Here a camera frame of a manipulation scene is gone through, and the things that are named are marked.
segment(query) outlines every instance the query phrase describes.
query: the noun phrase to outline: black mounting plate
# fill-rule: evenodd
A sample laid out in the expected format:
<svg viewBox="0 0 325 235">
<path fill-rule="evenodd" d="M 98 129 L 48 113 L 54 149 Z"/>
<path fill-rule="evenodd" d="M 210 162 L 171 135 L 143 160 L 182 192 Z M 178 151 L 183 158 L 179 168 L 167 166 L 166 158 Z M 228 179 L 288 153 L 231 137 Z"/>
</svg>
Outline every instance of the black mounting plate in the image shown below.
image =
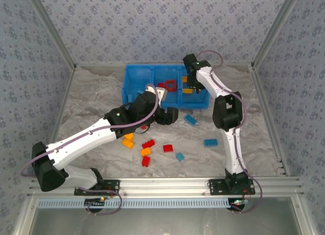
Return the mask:
<svg viewBox="0 0 325 235">
<path fill-rule="evenodd" d="M 120 180 L 104 180 L 103 190 L 112 190 L 118 193 L 120 190 Z M 109 194 L 107 192 L 103 193 L 91 193 L 82 191 L 79 188 L 75 188 L 75 196 L 114 196 L 114 194 Z"/>
<path fill-rule="evenodd" d="M 241 191 L 239 191 L 237 193 L 232 193 L 229 191 L 229 189 L 224 181 L 224 178 L 210 179 L 208 182 L 208 186 L 210 189 L 210 195 L 247 195 L 247 193 L 245 193 L 243 191 L 244 189 L 247 189 L 251 195 L 255 194 L 254 183 L 253 183 L 253 180 L 251 180 L 251 179 L 248 179 L 248 183 L 245 185 L 242 185 L 243 188 L 241 189 Z"/>
</svg>

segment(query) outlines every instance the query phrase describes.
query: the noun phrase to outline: lego brick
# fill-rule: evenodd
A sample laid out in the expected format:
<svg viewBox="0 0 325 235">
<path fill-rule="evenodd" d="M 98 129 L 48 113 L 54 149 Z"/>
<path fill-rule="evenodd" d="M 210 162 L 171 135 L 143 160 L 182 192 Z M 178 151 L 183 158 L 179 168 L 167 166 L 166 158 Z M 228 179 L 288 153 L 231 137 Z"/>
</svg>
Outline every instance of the lego brick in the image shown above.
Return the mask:
<svg viewBox="0 0 325 235">
<path fill-rule="evenodd" d="M 128 139 L 124 139 L 122 141 L 122 144 L 126 147 L 128 147 L 130 150 L 133 148 L 134 146 L 134 143 L 131 141 L 131 140 L 128 140 Z"/>
<path fill-rule="evenodd" d="M 183 89 L 184 94 L 193 94 L 193 89 Z"/>
<path fill-rule="evenodd" d="M 165 152 L 165 153 L 166 153 L 166 152 L 172 152 L 172 151 L 174 151 L 172 145 L 164 145 L 164 146 L 163 146 L 163 149 L 164 149 L 164 152 Z"/>
<path fill-rule="evenodd" d="M 192 125 L 192 126 L 195 126 L 195 124 L 198 122 L 198 121 L 195 120 L 195 118 L 191 117 L 190 115 L 186 115 L 186 116 L 184 117 L 184 120 L 185 120 L 188 124 L 190 124 L 190 125 Z"/>
<path fill-rule="evenodd" d="M 148 167 L 150 164 L 150 157 L 148 156 L 144 156 L 142 158 L 142 166 Z"/>
<path fill-rule="evenodd" d="M 142 145 L 142 148 L 145 149 L 148 147 L 152 147 L 152 146 L 154 146 L 154 144 L 155 144 L 154 140 L 149 140 Z"/>
<path fill-rule="evenodd" d="M 140 150 L 140 153 L 142 156 L 146 156 L 146 155 L 150 155 L 151 154 L 151 150 L 149 147 L 143 149 L 143 150 Z"/>
<path fill-rule="evenodd" d="M 133 102 L 133 96 L 131 94 L 127 95 L 127 102 L 129 102 L 129 103 Z"/>
<path fill-rule="evenodd" d="M 176 158 L 177 158 L 179 161 L 182 161 L 185 157 L 183 156 L 182 153 L 177 153 L 177 154 L 176 154 Z"/>
<path fill-rule="evenodd" d="M 177 86 L 176 86 L 176 80 L 172 79 L 172 80 L 166 80 L 165 81 L 165 89 L 168 92 L 175 92 L 177 90 Z"/>
<path fill-rule="evenodd" d="M 124 135 L 124 138 L 126 138 L 126 139 L 128 139 L 128 140 L 133 140 L 133 138 L 134 138 L 134 135 L 133 135 L 133 133 L 129 133 L 129 134 L 127 134 L 127 135 Z"/>
<path fill-rule="evenodd" d="M 204 146 L 205 147 L 218 146 L 218 140 L 217 139 L 204 140 Z"/>
</svg>

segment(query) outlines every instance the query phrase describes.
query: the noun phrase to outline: red block in bin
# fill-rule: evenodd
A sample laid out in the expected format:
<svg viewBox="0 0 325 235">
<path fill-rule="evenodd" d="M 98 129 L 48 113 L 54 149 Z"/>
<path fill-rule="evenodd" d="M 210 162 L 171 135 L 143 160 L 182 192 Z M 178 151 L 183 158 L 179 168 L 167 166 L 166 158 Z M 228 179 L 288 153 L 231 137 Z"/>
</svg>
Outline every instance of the red block in bin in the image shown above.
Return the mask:
<svg viewBox="0 0 325 235">
<path fill-rule="evenodd" d="M 142 166 L 148 167 L 150 163 L 150 157 L 144 156 L 142 159 Z"/>
<path fill-rule="evenodd" d="M 148 147 L 154 146 L 154 144 L 155 144 L 154 140 L 149 140 L 148 142 L 145 142 L 145 143 L 142 145 L 142 148 L 145 149 L 145 148 L 148 148 Z"/>
<path fill-rule="evenodd" d="M 176 86 L 176 80 L 172 79 L 172 80 L 166 80 L 165 81 L 165 89 L 168 92 L 175 92 L 177 90 L 177 86 Z"/>
<path fill-rule="evenodd" d="M 163 148 L 165 153 L 174 151 L 172 145 L 164 145 Z"/>
</svg>

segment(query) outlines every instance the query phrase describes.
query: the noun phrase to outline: wall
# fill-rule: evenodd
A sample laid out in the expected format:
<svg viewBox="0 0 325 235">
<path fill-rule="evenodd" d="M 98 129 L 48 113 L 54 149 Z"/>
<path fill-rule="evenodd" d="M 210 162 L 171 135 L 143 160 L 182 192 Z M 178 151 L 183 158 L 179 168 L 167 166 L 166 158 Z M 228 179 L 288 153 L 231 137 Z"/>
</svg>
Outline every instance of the wall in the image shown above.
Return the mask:
<svg viewBox="0 0 325 235">
<path fill-rule="evenodd" d="M 261 68 L 292 175 L 325 234 L 325 0 L 298 0 Z"/>
<path fill-rule="evenodd" d="M 204 49 L 250 62 L 283 0 L 42 2 L 76 64 L 117 64 L 182 62 Z"/>
<path fill-rule="evenodd" d="M 70 70 L 28 0 L 0 0 L 0 234 L 11 234 L 31 147 L 49 141 Z"/>
</svg>

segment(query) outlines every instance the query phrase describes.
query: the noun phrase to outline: enclosure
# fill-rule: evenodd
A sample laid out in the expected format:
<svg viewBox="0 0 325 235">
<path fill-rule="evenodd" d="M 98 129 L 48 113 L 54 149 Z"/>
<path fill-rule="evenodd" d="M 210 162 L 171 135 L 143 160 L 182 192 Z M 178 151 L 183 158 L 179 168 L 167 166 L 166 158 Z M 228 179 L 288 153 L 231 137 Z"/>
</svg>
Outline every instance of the enclosure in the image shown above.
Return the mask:
<svg viewBox="0 0 325 235">
<path fill-rule="evenodd" d="M 325 233 L 324 4 L 2 0 L 1 234 Z M 263 191 L 250 214 L 225 209 L 238 195 L 210 193 L 209 180 L 224 177 L 226 165 L 221 129 L 212 121 L 215 99 L 204 89 L 183 90 L 189 86 L 182 58 L 204 50 L 222 55 L 215 74 L 247 106 L 243 161 L 262 189 L 254 183 L 246 210 Z M 198 58 L 220 64 L 209 52 Z M 19 176 L 33 144 L 64 141 L 130 102 L 129 95 L 134 100 L 147 83 L 165 80 L 177 87 L 161 104 L 179 109 L 175 123 L 137 129 L 132 149 L 120 138 L 71 162 L 119 180 L 118 213 L 89 216 L 89 197 L 74 196 L 74 186 L 42 192 L 36 179 Z M 155 145 L 144 167 L 140 150 L 150 139 Z M 218 145 L 206 147 L 206 139 Z M 170 144 L 173 152 L 164 153 Z M 118 204 L 112 198 L 104 207 Z"/>
</svg>

